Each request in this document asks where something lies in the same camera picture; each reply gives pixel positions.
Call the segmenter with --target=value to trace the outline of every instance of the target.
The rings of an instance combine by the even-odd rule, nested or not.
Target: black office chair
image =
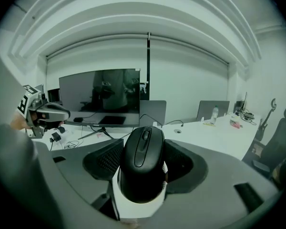
[[[266,178],[271,178],[276,167],[286,160],[286,110],[276,132],[265,146],[254,140],[243,161]]]

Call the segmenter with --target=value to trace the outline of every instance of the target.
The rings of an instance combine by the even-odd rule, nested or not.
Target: desk
[[[239,121],[243,127],[237,129],[231,126],[230,119]],[[259,120],[260,119],[256,117],[255,122],[259,123]],[[75,141],[79,137],[87,135],[92,131],[90,127],[87,126],[63,126],[66,129],[66,132],[61,135],[61,144],[59,142],[54,143],[52,150],[62,149],[62,146],[65,146],[68,141]],[[181,127],[181,124],[165,125],[161,129],[163,130],[166,139],[190,143],[203,148],[225,153],[241,160],[250,147],[255,137],[257,128],[258,125],[247,123],[236,115],[226,115],[219,117],[215,126],[204,125],[201,122],[192,122],[184,124],[183,127]],[[106,130],[113,138],[121,138],[130,133],[132,128],[106,128]],[[54,129],[49,130],[45,133],[41,140],[39,139],[35,141],[44,142],[50,150],[51,143],[49,142],[49,138],[53,132],[55,132]],[[123,138],[124,144],[126,143],[128,137],[129,135]],[[78,148],[85,145],[103,142],[109,139],[110,138],[103,133],[99,135],[91,135],[83,140],[79,140],[81,145]],[[135,204],[127,200],[122,195],[118,188],[116,178],[117,172],[113,178],[113,191],[121,221],[123,221],[123,219],[127,219],[126,221],[129,221],[129,219],[150,217],[162,205],[165,189],[150,203]]]

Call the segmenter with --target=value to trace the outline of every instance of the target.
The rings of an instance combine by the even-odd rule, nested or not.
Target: ceiling
[[[284,19],[271,0],[231,0],[242,12],[251,28],[254,30],[262,27],[282,24]],[[21,19],[36,0],[15,0],[11,5],[8,16],[0,24],[0,28],[15,31]]]

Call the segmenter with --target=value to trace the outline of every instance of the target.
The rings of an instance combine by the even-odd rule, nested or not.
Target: monitor screen
[[[71,113],[67,124],[139,126],[140,70],[79,73],[59,79],[62,105]]]

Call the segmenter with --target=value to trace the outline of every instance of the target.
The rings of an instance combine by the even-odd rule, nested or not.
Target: plastic bottle
[[[215,108],[213,109],[213,112],[212,112],[212,117],[211,117],[211,121],[210,121],[211,124],[215,125],[217,116],[218,116],[218,107],[216,105]]]

